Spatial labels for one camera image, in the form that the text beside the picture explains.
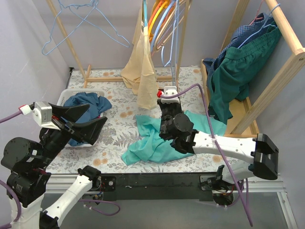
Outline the teal green shirt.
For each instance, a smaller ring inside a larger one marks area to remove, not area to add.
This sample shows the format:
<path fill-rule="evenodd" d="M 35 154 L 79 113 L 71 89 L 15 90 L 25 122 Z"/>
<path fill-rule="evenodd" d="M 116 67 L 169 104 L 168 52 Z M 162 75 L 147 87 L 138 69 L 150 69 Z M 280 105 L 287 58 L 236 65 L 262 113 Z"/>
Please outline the teal green shirt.
<path fill-rule="evenodd" d="M 208 120 L 203 114 L 184 112 L 194 124 L 194 129 L 210 134 Z M 226 124 L 210 118 L 213 132 L 215 135 L 223 136 L 226 131 Z M 164 141 L 159 137 L 161 119 L 152 118 L 147 115 L 136 115 L 136 123 L 141 140 L 131 144 L 127 151 L 122 155 L 122 160 L 129 166 L 136 162 L 165 163 L 173 160 L 192 156 L 191 153 L 181 154 L 171 147 L 170 141 Z"/>

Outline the beige plastic hanger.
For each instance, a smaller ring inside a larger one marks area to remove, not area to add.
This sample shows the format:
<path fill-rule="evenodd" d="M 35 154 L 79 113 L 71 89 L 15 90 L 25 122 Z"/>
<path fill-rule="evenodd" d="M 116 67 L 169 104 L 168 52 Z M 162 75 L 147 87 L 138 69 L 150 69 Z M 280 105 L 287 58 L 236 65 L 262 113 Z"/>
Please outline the beige plastic hanger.
<path fill-rule="evenodd" d="M 186 0 L 180 0 L 179 1 L 179 7 L 186 4 Z M 168 11 L 164 11 L 165 18 L 163 19 L 160 27 L 156 28 L 155 34 L 150 38 L 150 44 L 151 44 L 151 52 L 159 52 L 162 47 L 169 41 L 173 34 L 173 24 L 174 24 L 174 8 L 175 6 L 172 6 Z M 184 16 L 180 17 L 180 14 L 184 13 L 185 7 L 180 10 L 179 12 L 179 23 L 176 23 L 174 27 L 174 31 L 179 27 L 182 21 L 184 21 Z"/>

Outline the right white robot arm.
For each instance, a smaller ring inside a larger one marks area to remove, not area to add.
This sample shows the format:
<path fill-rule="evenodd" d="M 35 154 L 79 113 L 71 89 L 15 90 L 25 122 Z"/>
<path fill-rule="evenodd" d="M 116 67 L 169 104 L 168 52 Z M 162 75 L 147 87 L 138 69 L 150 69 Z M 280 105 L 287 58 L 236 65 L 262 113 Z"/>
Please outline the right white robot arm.
<path fill-rule="evenodd" d="M 212 136 L 198 131 L 182 111 L 179 102 L 157 101 L 162 116 L 159 136 L 171 140 L 171 147 L 182 154 L 212 154 L 238 159 L 231 166 L 219 166 L 214 178 L 205 186 L 228 189 L 232 184 L 250 177 L 265 180 L 278 178 L 279 149 L 266 134 L 254 138 Z"/>

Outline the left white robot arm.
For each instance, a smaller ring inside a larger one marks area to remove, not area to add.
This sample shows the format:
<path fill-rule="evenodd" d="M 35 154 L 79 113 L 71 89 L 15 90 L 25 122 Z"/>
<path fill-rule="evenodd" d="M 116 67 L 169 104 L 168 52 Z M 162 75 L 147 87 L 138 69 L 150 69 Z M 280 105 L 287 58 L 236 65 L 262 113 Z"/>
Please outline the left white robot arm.
<path fill-rule="evenodd" d="M 11 139 L 5 146 L 1 165 L 10 170 L 7 181 L 1 185 L 7 190 L 11 207 L 11 222 L 5 229 L 57 229 L 72 207 L 88 191 L 101 190 L 102 174 L 86 166 L 78 169 L 73 184 L 46 210 L 41 203 L 51 173 L 46 168 L 55 157 L 74 139 L 95 144 L 106 117 L 98 117 L 79 123 L 80 117 L 89 109 L 88 104 L 57 106 L 48 102 L 23 105 L 19 113 L 32 114 L 41 127 L 39 142 L 24 137 Z"/>

